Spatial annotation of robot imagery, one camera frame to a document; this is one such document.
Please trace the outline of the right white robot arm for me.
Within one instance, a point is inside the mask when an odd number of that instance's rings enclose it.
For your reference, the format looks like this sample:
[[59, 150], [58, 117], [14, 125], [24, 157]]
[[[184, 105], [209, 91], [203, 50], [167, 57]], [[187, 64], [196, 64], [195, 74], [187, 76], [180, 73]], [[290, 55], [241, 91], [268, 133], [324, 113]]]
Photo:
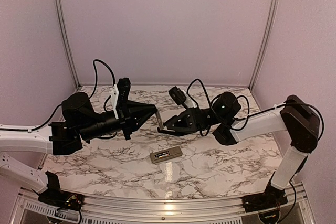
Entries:
[[290, 147], [260, 195], [260, 203], [265, 207], [273, 206], [280, 199], [285, 187], [317, 148], [325, 131], [321, 112], [296, 95], [290, 95], [284, 103], [261, 112], [248, 112], [241, 119], [235, 117], [241, 109], [239, 98], [231, 92], [224, 92], [210, 100], [207, 109], [200, 109], [187, 93], [178, 88], [173, 88], [170, 96], [185, 110], [160, 123], [157, 130], [163, 134], [184, 136], [202, 133], [217, 125], [213, 132], [215, 139], [221, 145], [229, 146], [267, 133], [288, 132]]

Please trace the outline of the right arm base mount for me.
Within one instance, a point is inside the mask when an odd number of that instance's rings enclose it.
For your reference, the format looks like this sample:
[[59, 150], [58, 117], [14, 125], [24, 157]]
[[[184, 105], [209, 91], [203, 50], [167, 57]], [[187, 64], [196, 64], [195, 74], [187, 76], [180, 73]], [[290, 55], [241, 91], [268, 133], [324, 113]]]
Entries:
[[263, 192], [242, 197], [243, 208], [246, 212], [261, 211], [277, 208], [288, 203], [285, 191]]

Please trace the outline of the grey battery cover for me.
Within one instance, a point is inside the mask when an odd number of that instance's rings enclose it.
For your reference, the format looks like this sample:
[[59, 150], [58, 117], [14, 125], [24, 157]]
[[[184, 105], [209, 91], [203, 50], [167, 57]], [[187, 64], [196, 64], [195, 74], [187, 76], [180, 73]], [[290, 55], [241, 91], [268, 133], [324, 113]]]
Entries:
[[163, 130], [164, 129], [164, 125], [163, 125], [163, 121], [162, 121], [162, 118], [161, 118], [159, 110], [157, 110], [157, 112], [156, 112], [155, 115], [156, 115], [156, 118], [157, 118], [157, 122], [159, 124], [159, 129]]

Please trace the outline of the grey remote control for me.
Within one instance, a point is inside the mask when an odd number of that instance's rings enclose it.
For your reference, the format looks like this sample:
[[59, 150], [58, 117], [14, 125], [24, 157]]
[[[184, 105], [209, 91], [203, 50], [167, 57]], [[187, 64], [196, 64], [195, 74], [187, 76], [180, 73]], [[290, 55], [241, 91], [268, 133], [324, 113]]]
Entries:
[[154, 152], [150, 154], [150, 160], [153, 164], [168, 161], [173, 158], [181, 157], [183, 155], [179, 146], [168, 148], [162, 151]]

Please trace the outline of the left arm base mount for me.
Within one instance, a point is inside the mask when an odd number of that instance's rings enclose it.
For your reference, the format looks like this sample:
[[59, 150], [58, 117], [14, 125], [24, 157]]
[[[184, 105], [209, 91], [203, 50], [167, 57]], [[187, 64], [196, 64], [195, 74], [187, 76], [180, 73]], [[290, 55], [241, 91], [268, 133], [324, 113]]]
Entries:
[[48, 191], [38, 195], [40, 202], [58, 207], [59, 209], [70, 209], [79, 211], [82, 207], [84, 195], [69, 191]]

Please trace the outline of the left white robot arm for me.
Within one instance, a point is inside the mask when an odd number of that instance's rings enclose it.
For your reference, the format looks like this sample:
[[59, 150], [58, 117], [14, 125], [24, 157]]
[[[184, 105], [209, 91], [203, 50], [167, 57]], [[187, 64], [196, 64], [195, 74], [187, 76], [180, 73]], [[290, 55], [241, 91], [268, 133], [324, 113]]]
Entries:
[[79, 92], [59, 105], [63, 122], [48, 120], [41, 126], [16, 129], [1, 127], [1, 175], [35, 191], [45, 194], [54, 205], [66, 202], [66, 193], [61, 190], [58, 176], [51, 172], [38, 171], [9, 155], [10, 152], [37, 152], [63, 156], [82, 149], [83, 142], [111, 140], [122, 132], [130, 140], [151, 116], [158, 114], [154, 104], [146, 104], [118, 98], [113, 110], [97, 113], [88, 95]]

